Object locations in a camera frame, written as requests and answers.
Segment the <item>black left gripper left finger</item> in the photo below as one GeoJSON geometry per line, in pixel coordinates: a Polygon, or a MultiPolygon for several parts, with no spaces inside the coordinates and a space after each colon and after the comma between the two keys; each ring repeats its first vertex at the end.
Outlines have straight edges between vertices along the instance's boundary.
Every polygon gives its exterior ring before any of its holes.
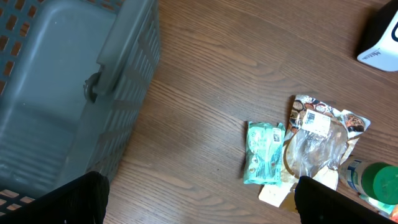
{"type": "Polygon", "coordinates": [[[1,184],[1,223],[103,223],[110,182],[99,172],[46,194],[1,184]]]}

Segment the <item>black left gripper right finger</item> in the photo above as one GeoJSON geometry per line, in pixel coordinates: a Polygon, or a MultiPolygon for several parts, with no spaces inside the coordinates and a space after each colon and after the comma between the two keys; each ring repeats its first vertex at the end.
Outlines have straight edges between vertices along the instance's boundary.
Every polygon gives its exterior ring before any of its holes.
{"type": "Polygon", "coordinates": [[[302,176],[294,201],[302,223],[310,224],[394,224],[318,181],[302,176]]]}

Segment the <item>clear snack bag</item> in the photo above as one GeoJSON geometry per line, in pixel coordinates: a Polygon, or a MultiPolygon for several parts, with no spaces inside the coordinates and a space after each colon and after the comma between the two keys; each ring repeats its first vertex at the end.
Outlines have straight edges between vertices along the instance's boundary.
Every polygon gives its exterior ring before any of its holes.
{"type": "Polygon", "coordinates": [[[308,95],[296,95],[282,146],[282,183],[263,186],[259,200],[293,212],[295,188],[302,176],[336,190],[339,166],[370,124],[351,111],[340,111],[308,95]]]}

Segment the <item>green lid jar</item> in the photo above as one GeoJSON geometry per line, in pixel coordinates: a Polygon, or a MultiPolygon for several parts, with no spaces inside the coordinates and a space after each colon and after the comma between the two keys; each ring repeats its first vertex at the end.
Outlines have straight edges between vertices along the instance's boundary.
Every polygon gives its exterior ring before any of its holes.
{"type": "Polygon", "coordinates": [[[397,205],[397,166],[349,156],[338,168],[340,181],[354,191],[397,205]]]}

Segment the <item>teal snack packet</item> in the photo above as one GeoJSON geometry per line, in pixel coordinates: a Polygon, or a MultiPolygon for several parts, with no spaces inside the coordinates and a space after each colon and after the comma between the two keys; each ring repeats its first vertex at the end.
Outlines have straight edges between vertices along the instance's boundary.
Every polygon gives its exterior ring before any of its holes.
{"type": "Polygon", "coordinates": [[[280,186],[285,126],[248,122],[244,184],[280,186]]]}

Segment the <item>teal Kleenex tissue pack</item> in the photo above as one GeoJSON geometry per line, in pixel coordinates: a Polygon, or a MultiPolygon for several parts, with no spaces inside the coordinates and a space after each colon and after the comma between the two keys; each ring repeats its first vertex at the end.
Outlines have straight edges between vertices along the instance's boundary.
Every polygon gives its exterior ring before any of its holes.
{"type": "Polygon", "coordinates": [[[386,218],[391,217],[391,214],[393,213],[396,207],[396,205],[389,205],[363,194],[359,194],[359,198],[364,200],[366,203],[370,204],[371,206],[373,206],[380,215],[386,218]]]}

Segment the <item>orange Kleenex tissue pack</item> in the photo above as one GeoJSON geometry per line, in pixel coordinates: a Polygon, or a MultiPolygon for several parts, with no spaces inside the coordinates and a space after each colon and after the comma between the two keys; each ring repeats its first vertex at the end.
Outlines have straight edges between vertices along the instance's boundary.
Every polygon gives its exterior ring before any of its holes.
{"type": "Polygon", "coordinates": [[[389,219],[398,223],[398,205],[393,208],[391,214],[389,215],[389,219]]]}

